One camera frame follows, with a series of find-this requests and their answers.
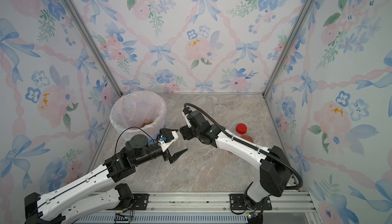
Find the red jar lid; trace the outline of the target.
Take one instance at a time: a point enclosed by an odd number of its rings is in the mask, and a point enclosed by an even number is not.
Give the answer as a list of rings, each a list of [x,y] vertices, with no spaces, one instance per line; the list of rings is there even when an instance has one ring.
[[[239,123],[236,128],[235,128],[236,132],[240,135],[245,135],[248,131],[248,128],[245,124],[243,123]]]

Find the clear jar with peanuts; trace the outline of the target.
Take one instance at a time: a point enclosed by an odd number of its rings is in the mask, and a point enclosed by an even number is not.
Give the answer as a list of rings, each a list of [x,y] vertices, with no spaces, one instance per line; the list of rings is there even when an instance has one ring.
[[[217,100],[217,98],[215,96],[207,96],[206,97],[206,101],[208,101],[212,105],[217,105],[218,104],[218,100]]]

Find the orange jar lid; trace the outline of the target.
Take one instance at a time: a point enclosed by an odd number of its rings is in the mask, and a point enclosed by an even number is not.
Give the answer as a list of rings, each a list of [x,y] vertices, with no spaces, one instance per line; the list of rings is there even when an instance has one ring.
[[[254,143],[254,140],[252,139],[252,137],[248,136],[248,135],[242,135],[241,136],[242,139],[247,140],[251,143]]]

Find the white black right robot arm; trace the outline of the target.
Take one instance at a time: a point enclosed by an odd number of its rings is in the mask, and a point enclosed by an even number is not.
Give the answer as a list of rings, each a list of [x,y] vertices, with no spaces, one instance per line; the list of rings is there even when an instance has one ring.
[[[184,109],[186,125],[180,128],[184,140],[197,138],[205,145],[226,150],[259,170],[259,182],[251,183],[244,193],[246,200],[259,203],[265,197],[281,197],[292,176],[283,150],[277,146],[267,148],[243,140],[223,127],[210,124],[200,111]]]

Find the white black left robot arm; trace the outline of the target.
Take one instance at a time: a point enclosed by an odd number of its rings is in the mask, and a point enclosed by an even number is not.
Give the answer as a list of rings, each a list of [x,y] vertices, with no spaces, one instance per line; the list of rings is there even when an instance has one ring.
[[[138,166],[162,157],[174,163],[185,151],[170,154],[178,130],[160,129],[152,144],[141,133],[125,147],[88,174],[46,194],[31,193],[24,199],[27,224],[71,224],[106,209],[129,210],[136,202],[129,186],[120,180],[136,172]]]

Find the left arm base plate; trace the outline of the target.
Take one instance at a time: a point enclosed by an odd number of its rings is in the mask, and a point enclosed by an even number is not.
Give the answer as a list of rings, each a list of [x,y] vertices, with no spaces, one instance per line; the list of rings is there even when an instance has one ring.
[[[115,207],[115,210],[143,210],[147,209],[150,195],[147,193],[133,194],[131,197],[126,197],[120,200],[119,204]]]

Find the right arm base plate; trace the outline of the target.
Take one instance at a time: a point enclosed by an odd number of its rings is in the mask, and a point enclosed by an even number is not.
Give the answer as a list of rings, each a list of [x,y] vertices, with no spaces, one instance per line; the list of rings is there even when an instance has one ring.
[[[244,194],[229,194],[230,209],[233,211],[256,211],[272,210],[270,198],[264,197],[261,201],[255,202]]]

